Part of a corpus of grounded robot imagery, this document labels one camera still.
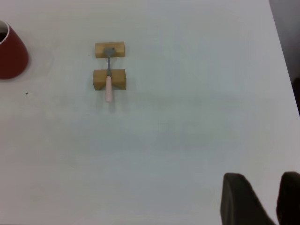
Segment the red mug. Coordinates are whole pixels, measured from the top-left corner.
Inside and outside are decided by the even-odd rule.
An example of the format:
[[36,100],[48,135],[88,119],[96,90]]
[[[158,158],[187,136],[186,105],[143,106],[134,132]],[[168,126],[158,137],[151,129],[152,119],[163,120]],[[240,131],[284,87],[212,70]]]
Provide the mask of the red mug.
[[28,52],[16,32],[0,20],[0,79],[20,75],[28,64]]

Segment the white tabletop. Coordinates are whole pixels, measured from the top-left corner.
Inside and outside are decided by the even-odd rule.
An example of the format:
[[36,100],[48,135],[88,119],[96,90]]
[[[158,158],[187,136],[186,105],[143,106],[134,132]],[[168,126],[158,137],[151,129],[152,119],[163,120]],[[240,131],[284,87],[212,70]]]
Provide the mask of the white tabletop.
[[[0,82],[0,223],[221,224],[223,175],[276,221],[300,120],[267,0],[0,0],[31,63]],[[125,41],[115,102],[96,42]]]

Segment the spoon handle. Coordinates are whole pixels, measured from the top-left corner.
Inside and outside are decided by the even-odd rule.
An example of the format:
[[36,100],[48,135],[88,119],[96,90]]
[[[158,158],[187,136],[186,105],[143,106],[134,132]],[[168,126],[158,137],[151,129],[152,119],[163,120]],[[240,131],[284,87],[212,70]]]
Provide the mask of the spoon handle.
[[105,85],[105,101],[111,102],[112,100],[113,100],[112,78],[110,76],[107,76],[106,85]]

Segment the small wooden block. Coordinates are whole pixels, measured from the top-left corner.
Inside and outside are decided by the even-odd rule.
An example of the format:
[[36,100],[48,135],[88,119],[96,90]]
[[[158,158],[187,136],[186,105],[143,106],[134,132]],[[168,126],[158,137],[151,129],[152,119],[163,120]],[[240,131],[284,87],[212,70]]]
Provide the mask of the small wooden block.
[[105,48],[114,48],[116,50],[112,57],[123,57],[125,56],[125,43],[122,42],[108,42],[108,43],[96,43],[95,45],[95,56],[96,58],[107,58],[104,53]]
[[[107,69],[94,70],[93,84],[95,90],[101,90],[105,87]],[[126,90],[126,73],[124,69],[112,69],[112,85]]]

